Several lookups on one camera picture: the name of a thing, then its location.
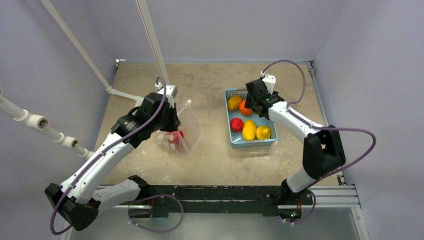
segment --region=wall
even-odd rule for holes
[[[89,0],[117,59],[154,61],[135,0]],[[165,61],[308,61],[348,0],[147,0]]]
[[[114,58],[83,0],[52,3],[112,82]],[[48,117],[58,131],[93,149],[108,95],[93,71],[39,1],[3,0],[0,7],[0,86],[3,95]],[[44,189],[83,163],[0,110],[1,239],[58,239]],[[63,220],[56,220],[57,229]]]
[[[372,240],[423,239],[424,2],[350,0],[316,58],[330,123],[369,129],[375,150],[345,171]],[[371,143],[342,135],[349,161]]]

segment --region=gray floor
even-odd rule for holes
[[[302,144],[282,127],[278,142],[263,151],[231,148],[224,90],[244,87],[259,77],[264,64],[167,64],[171,84],[178,87],[178,100],[191,100],[200,120],[202,138],[190,157],[164,151],[153,140],[143,142],[121,161],[103,184],[117,184],[128,176],[139,175],[152,185],[279,185],[302,166]],[[296,110],[323,124],[311,77],[306,65],[306,92]],[[279,64],[267,72],[276,76],[275,90],[287,101],[302,91],[302,76],[292,65]],[[155,64],[124,63],[119,66],[114,88],[145,96],[154,92],[159,71]],[[97,146],[104,141],[116,120],[127,114],[134,102],[111,96],[102,122]],[[338,185],[335,176],[320,185]]]

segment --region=clear plastic bag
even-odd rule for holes
[[[184,157],[190,157],[202,138],[202,126],[190,107],[191,103],[192,101],[188,100],[176,105],[178,119],[181,122],[178,131],[158,131],[153,136],[154,142],[161,148]]]

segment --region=red fruit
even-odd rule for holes
[[[229,128],[234,133],[238,133],[241,130],[243,130],[244,125],[245,124],[243,123],[243,120],[241,120],[238,117],[235,117],[235,118],[231,119],[231,121],[229,121]]]
[[[179,130],[179,134],[181,135],[182,138],[184,138],[183,131]],[[168,133],[168,135],[169,135],[169,143],[175,144],[175,145],[180,144],[180,138],[178,137],[177,131]]]

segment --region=yellow fruit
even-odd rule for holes
[[[271,129],[267,126],[258,126],[256,128],[256,138],[259,140],[270,139]]]
[[[232,96],[228,99],[228,110],[235,111],[239,109],[240,103],[243,101],[241,96]]]
[[[241,131],[241,135],[243,136],[245,141],[253,141],[255,140],[256,134],[256,124],[252,120],[246,120],[244,122],[243,130]]]

